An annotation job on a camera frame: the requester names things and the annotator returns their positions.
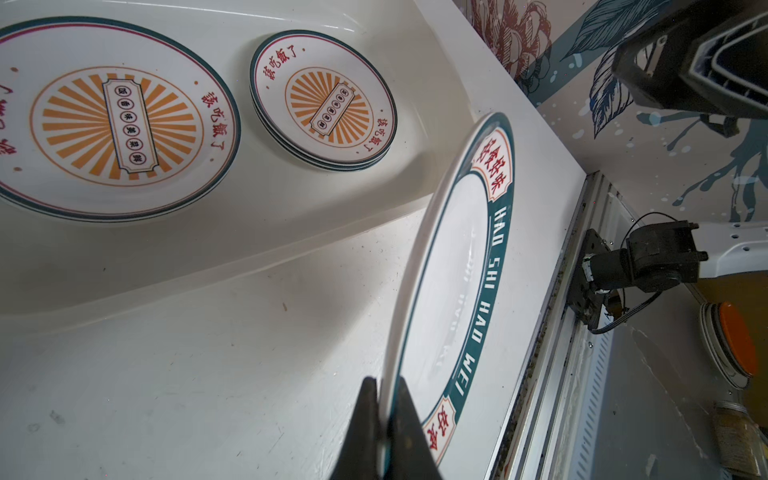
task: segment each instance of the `ceramic plate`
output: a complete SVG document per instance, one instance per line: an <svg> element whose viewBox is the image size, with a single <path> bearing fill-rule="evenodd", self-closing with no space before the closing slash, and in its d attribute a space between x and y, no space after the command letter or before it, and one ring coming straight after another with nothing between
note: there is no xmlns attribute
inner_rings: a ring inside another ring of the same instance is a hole
<svg viewBox="0 0 768 480"><path fill-rule="evenodd" d="M257 109L257 114L259 115L259 119L263 122L263 125L266 128L266 131L272 136L272 138L275 139L275 141L278 144L280 144L281 147L283 147L286 150L288 150L291 154L293 154L293 156L298 157L300 160L303 160L303 161L305 161L305 162L307 162L309 164L312 164L315 167L319 167L319 168L322 168L322 169L325 169L325 170L341 171L341 172L343 172L343 171L356 171L356 170L362 170L362 169L368 168L368 167L370 167L371 165L375 164L376 162L378 162L381 159L381 157L377 157L377 158L373 159L372 161L366 162L364 164L357 164L357 165L351 165L351 166L350 165L344 165L344 164L331 164L331 163L324 162L324 161L318 161L318 160L316 160L314 158L307 157L306 155L304 155L304 153L298 151L293 145L291 145L287 141L285 141L280 136L280 134L275 132L275 130L273 130L270 127L269 123L266 120L264 120L264 118L259 113L258 109Z"/></svg>
<svg viewBox="0 0 768 480"><path fill-rule="evenodd" d="M714 325L713 325L713 318L712 318L712 309L717 308L717 306L714 306L711 303L705 303L701 306L700 309L700 328L701 328L701 336L702 340L704 341L704 345L707 348L707 351L710 354L710 358L714 362L717 369L720 371L720 374L723 375L726 381L728 381L729 384L733 388L736 389L745 389L750 381L747 377L741 375L738 373L728 362L727 358L725 357L725 352L723 351L722 346L717 342L717 338L715 337L715 331L714 331Z"/></svg>
<svg viewBox="0 0 768 480"><path fill-rule="evenodd" d="M260 118L302 159L369 166L397 129L392 94L357 51L314 31L269 37L251 61L251 94Z"/></svg>
<svg viewBox="0 0 768 480"><path fill-rule="evenodd" d="M201 198L235 158L229 89L154 31L43 18L0 30L0 56L0 195L16 204L92 222L156 217Z"/></svg>
<svg viewBox="0 0 768 480"><path fill-rule="evenodd" d="M461 418L488 325L499 314L514 155L506 116L478 122L430 201L400 285L379 415L389 421L402 376L438 464Z"/></svg>

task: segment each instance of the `black cable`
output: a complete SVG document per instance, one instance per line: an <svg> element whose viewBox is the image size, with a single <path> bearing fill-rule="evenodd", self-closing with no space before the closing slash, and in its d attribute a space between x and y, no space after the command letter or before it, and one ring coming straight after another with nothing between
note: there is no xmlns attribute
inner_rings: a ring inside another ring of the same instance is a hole
<svg viewBox="0 0 768 480"><path fill-rule="evenodd" d="M629 234L632 232L632 229L635 227L635 225L637 225L637 223L640 222L640 220L643 220L648 215L653 215L653 214L664 215L666 218L670 218L670 219L672 219L672 220L674 220L676 222L679 221L677 218L672 217L671 215L664 214L662 212L648 212L645 215L641 215L640 218L635 220L634 223L632 224L632 226L629 227L629 230L627 230L627 232L624 234L624 238L622 238L621 239L621 243L619 243L619 250L624 246L624 242L627 240L627 237L629 237ZM623 312L627 312L627 308L626 308L627 302L626 302L626 300L627 300L627 294L626 294L626 292L624 292L624 289L622 288L621 289L621 308L622 308Z"/></svg>
<svg viewBox="0 0 768 480"><path fill-rule="evenodd" d="M640 305L637 305L637 306L636 306L636 307L634 307L632 310L630 310L630 311L626 312L624 315L622 315L622 316L620 316L619 318L617 318L617 319L616 319L614 322L607 324L607 325L606 325L606 326L604 326L603 328L600 328L600 329L594 329L594 330L590 330L590 332L591 332L591 333L593 333L594 335L600 335L600 334L602 334L602 333L610 332L611 330L613 330L613 329L614 329L614 328L616 328L617 326L619 326L619 325L621 325L622 323L624 323L624 322L626 322L627 320L629 320L629 319L630 319L630 317L631 317L631 316L633 316L635 313L637 313L637 312L641 311L641 310L642 310L643 308L645 308L646 306L649 306L649 305L651 305L651 304L652 304L652 302L653 302L654 300L656 300L657 298L659 298L659 295L661 295L661 292L656 292L656 293L654 293L654 294L653 294L653 295L652 295L652 296L651 296L651 297L650 297L648 300L645 300L645 301L644 301L643 303L641 303Z"/></svg>

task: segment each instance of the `floral wallpaper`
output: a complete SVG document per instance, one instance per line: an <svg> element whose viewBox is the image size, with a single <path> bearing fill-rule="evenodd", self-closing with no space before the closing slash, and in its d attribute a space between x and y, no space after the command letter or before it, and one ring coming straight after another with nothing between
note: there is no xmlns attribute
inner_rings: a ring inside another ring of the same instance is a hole
<svg viewBox="0 0 768 480"><path fill-rule="evenodd" d="M637 106L611 73L616 47L670 0L455 0L587 171L638 212L768 220L768 121L724 138L692 112Z"/></svg>

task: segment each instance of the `white plastic tray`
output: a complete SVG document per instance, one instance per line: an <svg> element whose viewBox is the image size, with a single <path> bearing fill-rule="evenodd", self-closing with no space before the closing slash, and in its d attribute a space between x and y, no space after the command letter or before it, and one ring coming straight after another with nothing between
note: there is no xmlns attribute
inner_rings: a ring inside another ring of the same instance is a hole
<svg viewBox="0 0 768 480"><path fill-rule="evenodd" d="M104 318L263 269L423 207L474 120L455 69L410 0L322 6L297 0L68 0L0 8L0 26L87 15L158 31L216 69L233 92L243 125L237 159L222 183L170 216L99 227L0 204L0 332ZM349 173L319 170L285 152L265 131L250 100L250 58L264 38L291 28L347 42L388 82L399 127L377 165Z"/></svg>

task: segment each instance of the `orange object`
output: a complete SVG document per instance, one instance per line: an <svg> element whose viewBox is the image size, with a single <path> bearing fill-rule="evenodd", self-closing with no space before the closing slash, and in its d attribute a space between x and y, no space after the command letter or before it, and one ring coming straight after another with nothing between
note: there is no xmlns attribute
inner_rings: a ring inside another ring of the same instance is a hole
<svg viewBox="0 0 768 480"><path fill-rule="evenodd" d="M741 312L731 302L720 304L720 325L734 359L749 376L757 375L757 351Z"/></svg>

